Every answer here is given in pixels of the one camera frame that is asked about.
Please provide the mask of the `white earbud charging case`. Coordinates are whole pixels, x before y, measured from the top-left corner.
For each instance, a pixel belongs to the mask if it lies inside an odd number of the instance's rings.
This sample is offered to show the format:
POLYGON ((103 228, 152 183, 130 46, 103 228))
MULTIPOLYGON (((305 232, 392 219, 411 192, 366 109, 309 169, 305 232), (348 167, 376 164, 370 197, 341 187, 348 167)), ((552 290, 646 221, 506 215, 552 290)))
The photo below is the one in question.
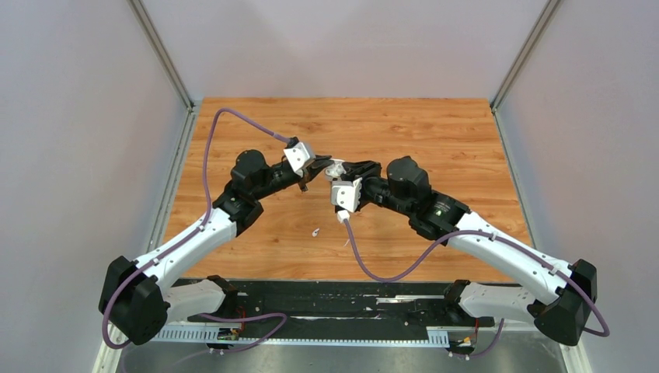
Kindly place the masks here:
POLYGON ((340 177, 346 172, 345 168, 343 167, 343 163, 343 159, 330 159, 330 164, 324 169, 326 180, 339 180, 340 177))

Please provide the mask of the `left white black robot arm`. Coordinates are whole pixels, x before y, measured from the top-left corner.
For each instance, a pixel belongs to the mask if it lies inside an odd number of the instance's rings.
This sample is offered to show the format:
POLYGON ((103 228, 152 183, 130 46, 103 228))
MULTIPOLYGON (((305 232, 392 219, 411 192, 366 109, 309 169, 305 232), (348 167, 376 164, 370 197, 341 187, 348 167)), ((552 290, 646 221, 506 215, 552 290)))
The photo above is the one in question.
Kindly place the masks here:
POLYGON ((207 202, 206 212, 191 226, 135 260, 119 256, 110 263, 99 300, 106 345, 123 347, 111 340, 110 326, 128 343, 141 345, 163 326, 190 316, 211 313, 220 321, 232 319, 238 300, 219 276, 183 286, 176 281, 244 233, 263 213, 262 199, 294 185, 304 190, 331 163, 330 156, 311 155, 300 147, 285 149, 282 160, 272 166, 256 149, 240 153, 224 191, 207 202))

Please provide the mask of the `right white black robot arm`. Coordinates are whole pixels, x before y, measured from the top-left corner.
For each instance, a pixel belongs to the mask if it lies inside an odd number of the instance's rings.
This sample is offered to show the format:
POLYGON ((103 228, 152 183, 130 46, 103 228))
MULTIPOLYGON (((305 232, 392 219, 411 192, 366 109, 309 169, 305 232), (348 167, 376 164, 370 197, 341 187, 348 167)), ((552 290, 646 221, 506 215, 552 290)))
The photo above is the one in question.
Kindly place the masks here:
POLYGON ((443 304, 448 321, 492 317, 533 325, 551 340, 577 345, 598 315, 596 267, 568 262, 496 228, 466 204, 434 190, 428 173, 405 156, 386 167, 373 161, 337 161, 326 172, 331 201, 342 224, 368 204, 406 216, 412 230, 432 247, 450 246, 505 273, 514 285, 459 280, 443 304))

